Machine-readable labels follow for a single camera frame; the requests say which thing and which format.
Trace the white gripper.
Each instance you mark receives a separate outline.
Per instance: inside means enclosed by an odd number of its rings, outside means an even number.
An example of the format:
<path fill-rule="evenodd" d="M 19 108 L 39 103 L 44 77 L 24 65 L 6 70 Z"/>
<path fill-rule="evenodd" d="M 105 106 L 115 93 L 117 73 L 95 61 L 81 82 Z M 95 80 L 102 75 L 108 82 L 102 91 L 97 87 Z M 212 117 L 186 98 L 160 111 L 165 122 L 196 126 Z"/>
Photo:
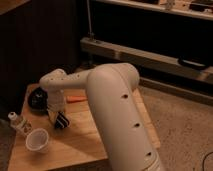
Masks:
<path fill-rule="evenodd" d="M 54 112 L 62 112 L 64 116 L 68 116 L 65 109 L 65 99 L 62 90 L 48 92 L 47 106 L 53 111 L 48 111 L 49 120 L 52 124 L 55 124 L 56 122 L 56 114 Z"/>

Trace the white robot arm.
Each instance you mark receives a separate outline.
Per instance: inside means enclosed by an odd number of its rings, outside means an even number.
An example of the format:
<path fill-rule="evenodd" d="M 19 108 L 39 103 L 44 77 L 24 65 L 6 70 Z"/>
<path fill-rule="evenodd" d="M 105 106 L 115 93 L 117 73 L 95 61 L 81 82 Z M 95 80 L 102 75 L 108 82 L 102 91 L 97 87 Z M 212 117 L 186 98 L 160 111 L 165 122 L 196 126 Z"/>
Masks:
<path fill-rule="evenodd" d="M 133 65 L 102 64 L 74 74 L 56 69 L 41 77 L 39 84 L 54 113 L 64 110 L 63 90 L 85 90 L 113 171 L 165 171 L 133 97 L 139 84 Z"/>

